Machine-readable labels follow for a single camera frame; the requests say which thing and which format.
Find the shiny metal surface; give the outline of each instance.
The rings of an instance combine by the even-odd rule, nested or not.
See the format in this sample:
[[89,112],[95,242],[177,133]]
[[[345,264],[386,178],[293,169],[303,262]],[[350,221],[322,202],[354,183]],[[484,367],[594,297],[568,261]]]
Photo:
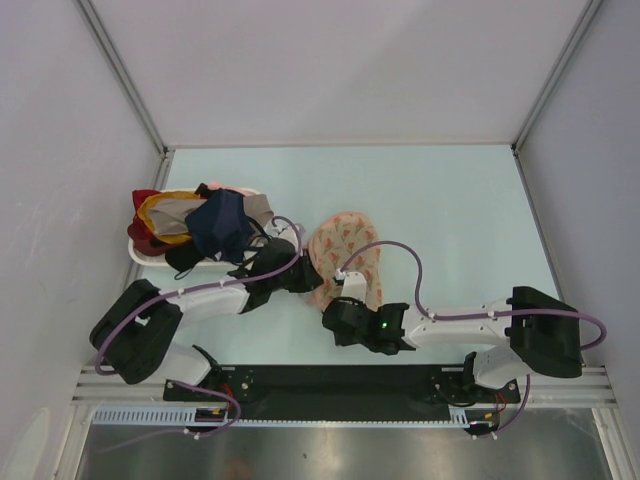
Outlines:
[[588,409],[527,411],[498,441],[473,441],[461,430],[247,427],[99,453],[150,431],[93,426],[77,480],[612,478]]

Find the white table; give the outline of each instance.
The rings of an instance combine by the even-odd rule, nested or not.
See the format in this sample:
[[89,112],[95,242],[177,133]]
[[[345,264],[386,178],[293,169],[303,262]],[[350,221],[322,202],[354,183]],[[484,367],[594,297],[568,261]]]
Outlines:
[[[425,266],[425,306],[480,305],[516,285],[557,294],[508,146],[184,149],[175,153],[166,188],[218,180],[266,193],[276,214],[312,233],[332,214],[366,213],[381,239],[412,246]],[[215,281],[194,271],[145,268],[162,288]],[[383,247],[385,303],[412,303],[416,266]],[[472,347],[438,345],[388,357],[364,347],[336,347],[320,312],[278,292],[240,316],[216,317],[182,330],[226,364],[460,363]]]

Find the white wall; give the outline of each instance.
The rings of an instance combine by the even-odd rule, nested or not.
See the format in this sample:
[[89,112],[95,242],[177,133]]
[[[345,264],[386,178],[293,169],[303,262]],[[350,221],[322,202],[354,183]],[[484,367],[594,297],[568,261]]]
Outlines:
[[523,153],[568,300],[602,318],[607,366],[640,445],[640,3],[608,2]]
[[96,0],[171,145],[510,143],[586,0]]
[[157,158],[74,4],[0,16],[0,468],[22,425],[51,413],[50,465],[88,334],[128,266],[130,191]]

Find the yellow cloth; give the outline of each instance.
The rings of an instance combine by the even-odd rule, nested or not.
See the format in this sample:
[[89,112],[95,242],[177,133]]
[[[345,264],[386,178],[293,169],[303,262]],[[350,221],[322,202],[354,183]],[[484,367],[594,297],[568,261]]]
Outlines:
[[[147,228],[151,231],[154,232],[156,227],[153,225],[153,222],[151,221],[151,219],[149,218],[148,215],[148,211],[149,209],[153,208],[156,206],[156,204],[164,199],[164,198],[180,198],[180,199],[184,199],[184,200],[200,200],[202,197],[200,195],[196,195],[195,193],[191,193],[191,192],[162,192],[162,193],[158,193],[157,195],[152,195],[150,197],[147,197],[144,202],[142,202],[142,205],[140,205],[140,208],[138,208],[138,217],[140,217],[140,219],[144,222],[144,224],[147,226]],[[170,245],[181,245],[185,242],[188,242],[189,240],[191,240],[191,235],[187,234],[187,233],[181,233],[179,235],[157,235],[156,238],[158,240],[160,240],[161,242],[164,243],[168,243]]]

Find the orange patterned fabric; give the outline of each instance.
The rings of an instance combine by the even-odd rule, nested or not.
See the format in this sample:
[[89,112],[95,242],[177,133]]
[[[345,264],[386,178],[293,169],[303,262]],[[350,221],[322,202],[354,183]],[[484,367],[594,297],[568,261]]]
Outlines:
[[[336,270],[353,252],[378,240],[378,232],[364,213],[342,212],[326,221],[308,245],[311,263],[324,279],[324,284],[312,292],[312,303],[324,311],[334,298],[339,297],[342,287],[333,281]],[[366,304],[374,312],[382,305],[379,261],[380,248],[371,248],[358,255],[348,268],[362,272],[367,279]]]

